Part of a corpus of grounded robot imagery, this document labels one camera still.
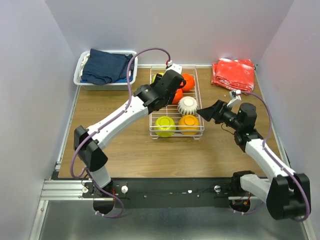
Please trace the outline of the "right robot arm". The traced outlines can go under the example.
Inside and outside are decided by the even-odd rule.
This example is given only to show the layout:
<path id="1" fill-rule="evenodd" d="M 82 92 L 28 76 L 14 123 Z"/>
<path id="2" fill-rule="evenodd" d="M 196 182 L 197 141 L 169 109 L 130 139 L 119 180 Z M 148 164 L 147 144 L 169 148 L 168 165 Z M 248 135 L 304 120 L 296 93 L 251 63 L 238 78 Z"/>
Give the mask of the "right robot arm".
<path id="1" fill-rule="evenodd" d="M 225 124 L 234 130 L 234 141 L 262 169 L 266 180 L 250 170 L 235 172 L 231 178 L 230 191 L 241 196 L 253 194 L 266 204 L 275 220 L 294 219 L 305 221 L 311 213 L 310 180 L 304 173 L 296 173 L 285 165 L 267 146 L 256 130 L 256 107 L 242 103 L 237 113 L 227 103 L 218 100 L 210 107 L 197 110 L 207 122 Z"/>

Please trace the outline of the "white black striped bowl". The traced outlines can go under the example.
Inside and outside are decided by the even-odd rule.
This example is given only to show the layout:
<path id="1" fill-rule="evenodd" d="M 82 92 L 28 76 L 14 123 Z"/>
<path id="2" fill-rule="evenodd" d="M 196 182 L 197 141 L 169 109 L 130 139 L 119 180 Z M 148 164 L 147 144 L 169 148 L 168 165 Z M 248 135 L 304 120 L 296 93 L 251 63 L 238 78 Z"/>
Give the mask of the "white black striped bowl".
<path id="1" fill-rule="evenodd" d="M 191 96 L 185 96 L 180 99 L 177 104 L 178 112 L 183 115 L 195 115 L 199 106 L 195 98 Z"/>

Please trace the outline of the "lime green bowl front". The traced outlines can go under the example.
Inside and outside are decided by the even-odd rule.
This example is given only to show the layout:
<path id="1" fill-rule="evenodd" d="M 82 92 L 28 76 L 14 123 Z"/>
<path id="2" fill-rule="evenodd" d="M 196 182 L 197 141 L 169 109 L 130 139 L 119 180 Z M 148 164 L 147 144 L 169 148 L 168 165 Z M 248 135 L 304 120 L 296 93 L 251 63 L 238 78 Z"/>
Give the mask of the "lime green bowl front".
<path id="1" fill-rule="evenodd" d="M 167 138 L 176 132 L 176 125 L 171 117 L 161 116 L 155 121 L 154 130 L 158 136 Z"/>

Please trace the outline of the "lime green bowl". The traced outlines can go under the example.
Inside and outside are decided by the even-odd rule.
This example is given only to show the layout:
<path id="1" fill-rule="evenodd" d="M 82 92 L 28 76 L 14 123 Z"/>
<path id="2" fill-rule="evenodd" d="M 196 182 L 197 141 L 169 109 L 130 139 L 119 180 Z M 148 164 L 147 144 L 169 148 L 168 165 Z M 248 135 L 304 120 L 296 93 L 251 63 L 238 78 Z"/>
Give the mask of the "lime green bowl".
<path id="1" fill-rule="evenodd" d="M 158 72 L 156 73 L 152 79 L 151 79 L 151 83 L 154 84 L 154 83 L 157 83 L 161 80 L 161 78 L 163 77 L 164 73 L 163 72 Z"/>
<path id="2" fill-rule="evenodd" d="M 176 132 L 176 125 L 171 117 L 161 116 L 155 121 L 154 130 L 158 136 L 167 138 Z"/>

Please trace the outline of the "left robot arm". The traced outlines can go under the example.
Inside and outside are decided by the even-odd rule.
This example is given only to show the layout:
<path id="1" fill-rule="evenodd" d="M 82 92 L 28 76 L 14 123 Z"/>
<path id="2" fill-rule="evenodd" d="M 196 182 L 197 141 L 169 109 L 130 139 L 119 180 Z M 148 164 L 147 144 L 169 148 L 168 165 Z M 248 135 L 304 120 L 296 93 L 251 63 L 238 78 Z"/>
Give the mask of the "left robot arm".
<path id="1" fill-rule="evenodd" d="M 170 105 L 176 91 L 185 83 L 182 67 L 175 64 L 153 83 L 139 86 L 127 102 L 100 122 L 75 129 L 75 156 L 84 162 L 95 181 L 93 191 L 99 197 L 107 197 L 111 191 L 111 177 L 105 167 L 108 158 L 103 149 L 132 123 Z"/>

